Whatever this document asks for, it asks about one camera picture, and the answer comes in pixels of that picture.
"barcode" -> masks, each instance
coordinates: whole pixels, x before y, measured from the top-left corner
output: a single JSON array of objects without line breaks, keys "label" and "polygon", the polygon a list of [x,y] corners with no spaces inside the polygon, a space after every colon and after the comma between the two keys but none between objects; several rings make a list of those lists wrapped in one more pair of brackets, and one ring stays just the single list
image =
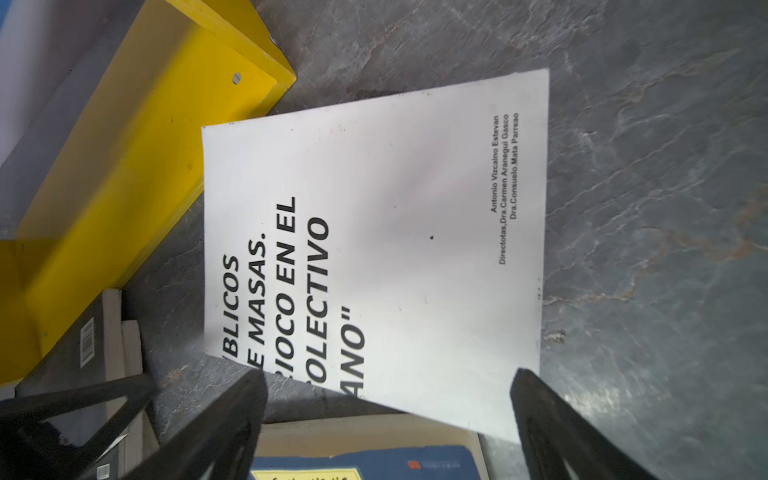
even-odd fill
[{"label": "barcode", "polygon": [[[80,368],[83,368],[92,358],[94,358],[94,317],[91,317],[80,329]],[[107,476],[109,476],[109,465],[107,465]]]},{"label": "barcode", "polygon": [[107,480],[109,478],[109,464],[96,467],[96,480]]}]

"yellow label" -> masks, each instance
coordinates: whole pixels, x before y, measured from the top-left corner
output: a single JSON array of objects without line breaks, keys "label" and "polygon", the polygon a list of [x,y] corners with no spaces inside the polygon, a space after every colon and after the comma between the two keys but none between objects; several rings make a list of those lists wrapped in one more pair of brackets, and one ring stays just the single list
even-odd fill
[{"label": "yellow label", "polygon": [[256,480],[362,480],[357,468],[322,470],[252,470]]}]

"white book cover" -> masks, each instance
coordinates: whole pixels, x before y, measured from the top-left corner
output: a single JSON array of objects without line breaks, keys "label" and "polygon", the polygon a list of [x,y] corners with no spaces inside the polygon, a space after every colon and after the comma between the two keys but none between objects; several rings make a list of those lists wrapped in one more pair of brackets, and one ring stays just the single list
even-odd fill
[{"label": "white book cover", "polygon": [[205,127],[206,352],[517,440],[548,92],[530,71]]}]

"marble countertop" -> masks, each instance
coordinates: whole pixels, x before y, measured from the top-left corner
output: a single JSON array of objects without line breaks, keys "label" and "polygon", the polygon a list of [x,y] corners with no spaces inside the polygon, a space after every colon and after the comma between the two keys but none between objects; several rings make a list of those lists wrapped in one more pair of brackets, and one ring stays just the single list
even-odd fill
[{"label": "marble countertop", "polygon": [[[299,77],[273,113],[550,68],[542,379],[661,478],[764,475],[767,3],[255,3]],[[125,288],[161,440],[244,371],[202,353],[203,202]],[[269,422],[388,411],[268,383]]]}]

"blue book cover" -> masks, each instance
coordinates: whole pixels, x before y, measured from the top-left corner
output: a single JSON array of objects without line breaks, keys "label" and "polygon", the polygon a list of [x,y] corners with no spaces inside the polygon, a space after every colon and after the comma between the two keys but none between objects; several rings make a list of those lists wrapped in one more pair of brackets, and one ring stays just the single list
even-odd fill
[{"label": "blue book cover", "polygon": [[256,457],[255,480],[480,480],[459,445],[369,450],[335,457]]}]

